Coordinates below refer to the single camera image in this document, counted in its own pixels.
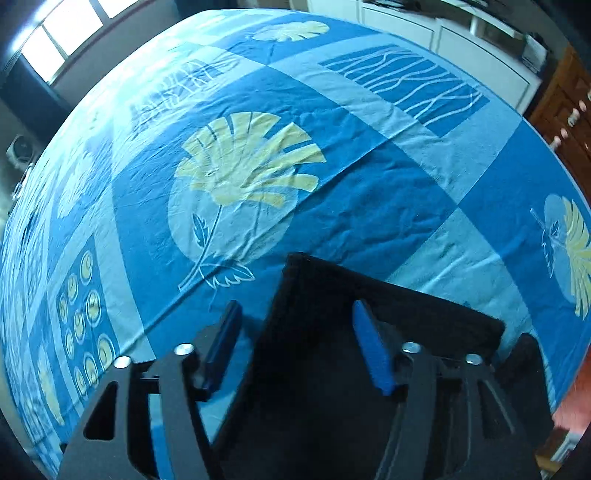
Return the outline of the black pants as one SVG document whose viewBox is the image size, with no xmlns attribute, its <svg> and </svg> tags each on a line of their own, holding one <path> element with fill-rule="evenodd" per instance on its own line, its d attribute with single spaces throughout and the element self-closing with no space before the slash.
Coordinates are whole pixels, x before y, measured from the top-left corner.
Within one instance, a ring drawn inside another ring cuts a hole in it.
<svg viewBox="0 0 591 480">
<path fill-rule="evenodd" d="M 303 253 L 214 450 L 228 479 L 536 479 L 551 430 L 537 340 Z"/>
</svg>

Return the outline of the blue patterned bed sheet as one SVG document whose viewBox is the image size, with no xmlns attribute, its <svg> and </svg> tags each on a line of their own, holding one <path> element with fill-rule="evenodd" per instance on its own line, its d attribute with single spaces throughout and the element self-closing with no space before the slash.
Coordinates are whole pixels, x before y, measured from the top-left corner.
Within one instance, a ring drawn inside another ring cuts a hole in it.
<svg viewBox="0 0 591 480">
<path fill-rule="evenodd" d="M 301 251 L 540 343 L 557 406 L 590 343 L 590 209 L 543 137 L 444 58 L 287 10 L 198 13 L 49 142 L 1 249 L 7 383 L 50 475 L 103 371 L 263 317 Z"/>
</svg>

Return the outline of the white desk fan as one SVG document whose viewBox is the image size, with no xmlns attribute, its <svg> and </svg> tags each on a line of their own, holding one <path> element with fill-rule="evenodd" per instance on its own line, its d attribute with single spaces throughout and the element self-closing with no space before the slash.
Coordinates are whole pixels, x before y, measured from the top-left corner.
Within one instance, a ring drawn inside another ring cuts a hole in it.
<svg viewBox="0 0 591 480">
<path fill-rule="evenodd" d="M 28 137 L 17 135 L 6 150 L 6 158 L 15 169 L 25 172 L 36 159 L 35 146 Z"/>
</svg>

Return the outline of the wooden drawer cabinet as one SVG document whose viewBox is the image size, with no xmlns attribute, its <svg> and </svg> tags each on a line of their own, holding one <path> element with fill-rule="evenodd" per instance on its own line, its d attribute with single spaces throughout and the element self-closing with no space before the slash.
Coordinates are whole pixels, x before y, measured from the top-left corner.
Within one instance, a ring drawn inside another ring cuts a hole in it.
<svg viewBox="0 0 591 480">
<path fill-rule="evenodd" d="M 590 200 L 590 72 L 568 45 L 530 123 L 558 156 Z"/>
</svg>

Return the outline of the white tv cabinet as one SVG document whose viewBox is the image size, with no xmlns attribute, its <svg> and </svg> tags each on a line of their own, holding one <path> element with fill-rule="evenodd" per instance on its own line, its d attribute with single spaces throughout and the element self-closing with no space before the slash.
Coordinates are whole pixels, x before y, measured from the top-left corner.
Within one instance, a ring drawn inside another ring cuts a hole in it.
<svg viewBox="0 0 591 480">
<path fill-rule="evenodd" d="M 522 59 L 526 35 L 467 1 L 311 0 L 308 11 L 398 35 L 479 80 L 523 114 L 542 84 Z"/>
</svg>

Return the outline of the window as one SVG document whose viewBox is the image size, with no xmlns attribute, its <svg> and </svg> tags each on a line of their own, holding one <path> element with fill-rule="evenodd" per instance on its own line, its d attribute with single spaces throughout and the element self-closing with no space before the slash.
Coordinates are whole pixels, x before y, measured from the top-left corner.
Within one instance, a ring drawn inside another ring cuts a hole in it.
<svg viewBox="0 0 591 480">
<path fill-rule="evenodd" d="M 136 4 L 132 0 L 45 1 L 32 25 L 15 39 L 13 50 L 51 84 L 83 46 Z"/>
</svg>

